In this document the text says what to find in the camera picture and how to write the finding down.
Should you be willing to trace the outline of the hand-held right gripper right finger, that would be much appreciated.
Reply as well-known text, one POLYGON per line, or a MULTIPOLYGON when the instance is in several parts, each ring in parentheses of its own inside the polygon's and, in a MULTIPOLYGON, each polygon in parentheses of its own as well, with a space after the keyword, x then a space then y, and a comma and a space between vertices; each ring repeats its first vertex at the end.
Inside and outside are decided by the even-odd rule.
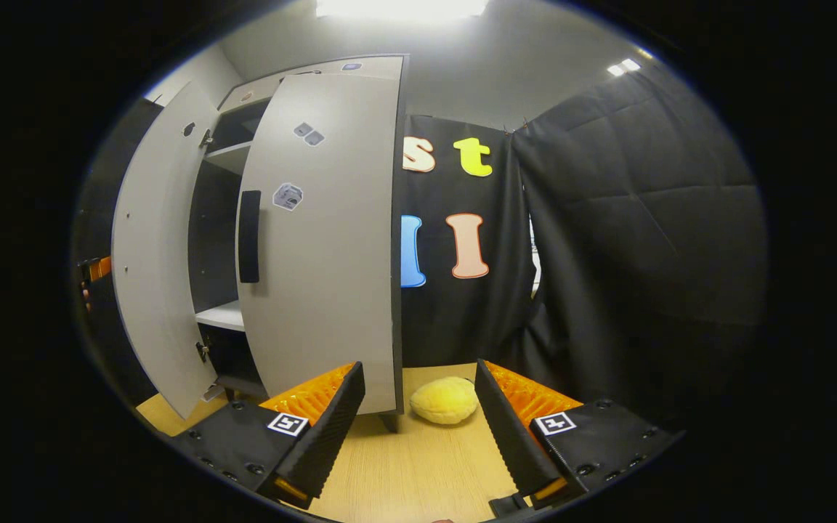
POLYGON ((486 360, 474 389, 516 492, 494 509, 548 509, 630 477, 684 437, 607 397, 581 402, 486 360))

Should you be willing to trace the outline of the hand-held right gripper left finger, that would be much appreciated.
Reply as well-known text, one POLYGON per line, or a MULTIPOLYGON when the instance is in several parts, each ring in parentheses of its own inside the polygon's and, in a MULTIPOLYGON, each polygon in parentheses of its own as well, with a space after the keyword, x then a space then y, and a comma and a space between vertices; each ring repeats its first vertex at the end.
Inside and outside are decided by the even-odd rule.
POLYGON ((308 509, 364 397, 363 365, 352 362, 260 404, 232 402, 169 443, 253 493, 308 509))

